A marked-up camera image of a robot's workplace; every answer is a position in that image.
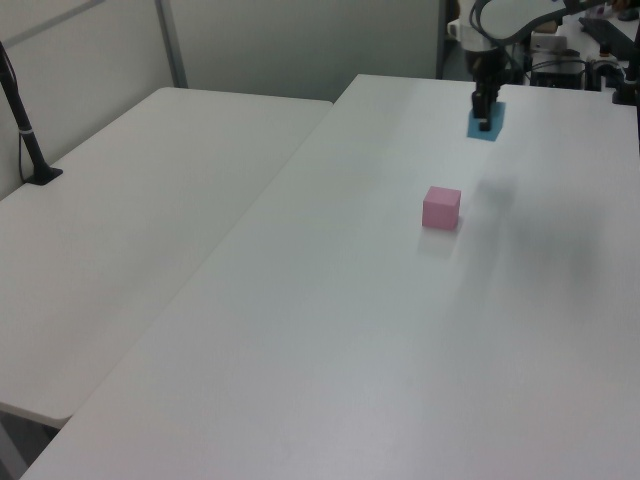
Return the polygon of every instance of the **black cable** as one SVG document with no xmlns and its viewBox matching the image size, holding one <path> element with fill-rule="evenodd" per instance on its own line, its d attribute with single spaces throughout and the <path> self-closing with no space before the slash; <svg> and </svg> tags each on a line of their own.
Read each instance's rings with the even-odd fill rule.
<svg viewBox="0 0 640 480">
<path fill-rule="evenodd" d="M 18 172 L 20 173 L 20 180 L 23 184 L 27 183 L 22 173 L 22 134 L 18 132 Z"/>
<path fill-rule="evenodd" d="M 489 43 L 491 43 L 491 45 L 493 45 L 494 47 L 496 47 L 498 50 L 500 50 L 506 57 L 507 60 L 509 60 L 509 63 L 511 64 L 511 78 L 509 79 L 509 81 L 512 81 L 516 71 L 520 71 L 522 72 L 522 74 L 527 78 L 527 80 L 531 81 L 531 78 L 529 77 L 529 75 L 527 75 L 527 72 L 524 71 L 524 68 L 522 68 L 518 62 L 516 62 L 515 58 L 513 58 L 511 55 L 509 55 L 509 52 L 507 51 L 506 47 L 500 43 L 498 40 L 496 40 L 495 38 L 493 38 L 491 35 L 489 35 L 484 28 L 482 28 L 482 22 L 480 22 L 480 19 L 478 19 L 478 23 L 476 24 L 474 19 L 473 19 L 473 14 L 476 11 L 476 5 L 474 4 L 473 7 L 471 7 L 471 11 L 469 12 L 469 25 L 471 25 L 471 27 L 478 32 L 480 35 L 482 35 L 484 38 L 486 38 L 487 40 L 489 40 Z"/>
<path fill-rule="evenodd" d="M 581 63 L 583 65 L 586 65 L 587 62 L 585 62 L 584 60 L 568 60 L 568 59 L 559 59 L 559 60 L 546 60 L 544 62 L 540 62 L 540 63 L 536 63 L 535 65 L 531 66 L 531 71 L 533 72 L 534 70 L 538 70 L 540 68 L 545 68 L 545 67 L 551 67 L 551 66 L 555 66 L 555 65 L 562 65 L 565 63 Z"/>
<path fill-rule="evenodd" d="M 3 57 L 7 62 L 7 65 L 9 66 L 9 70 L 11 71 L 11 77 L 13 77 L 13 83 L 15 84 L 16 90 L 17 90 L 18 76 L 16 75 L 16 71 L 13 69 L 13 64 L 11 63 L 11 59 L 9 58 L 9 55 L 7 55 L 7 52 L 4 52 Z M 18 130 L 18 173 L 20 174 L 20 180 L 22 181 L 22 183 L 23 184 L 26 183 L 24 178 L 24 173 L 22 172 L 22 134 L 20 133 L 19 130 Z"/>
</svg>

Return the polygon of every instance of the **white table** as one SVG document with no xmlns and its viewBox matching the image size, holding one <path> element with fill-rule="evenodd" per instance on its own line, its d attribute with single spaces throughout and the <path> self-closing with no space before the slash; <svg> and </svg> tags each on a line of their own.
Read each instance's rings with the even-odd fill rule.
<svg viewBox="0 0 640 480">
<path fill-rule="evenodd" d="M 472 89 L 358 77 L 25 480 L 637 478 L 635 110 Z"/>
<path fill-rule="evenodd" d="M 330 107 L 159 90 L 0 202 L 0 409 L 62 426 Z"/>
</svg>

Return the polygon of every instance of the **white wall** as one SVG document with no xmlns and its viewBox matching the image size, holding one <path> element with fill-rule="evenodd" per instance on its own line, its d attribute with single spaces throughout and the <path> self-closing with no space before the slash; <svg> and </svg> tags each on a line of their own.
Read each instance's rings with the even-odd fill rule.
<svg viewBox="0 0 640 480">
<path fill-rule="evenodd" d="M 50 4 L 35 3 L 41 8 Z M 6 10 L 11 5 L 12 1 L 1 0 L 0 17 L 12 13 Z M 172 85 L 153 0 L 107 0 L 7 53 L 48 163 L 151 92 Z M 9 105 L 0 94 L 0 199 L 20 185 L 17 136 Z M 25 149 L 23 164 L 30 167 Z"/>
<path fill-rule="evenodd" d="M 171 0 L 190 88 L 335 101 L 358 73 L 436 74 L 439 0 Z"/>
</svg>

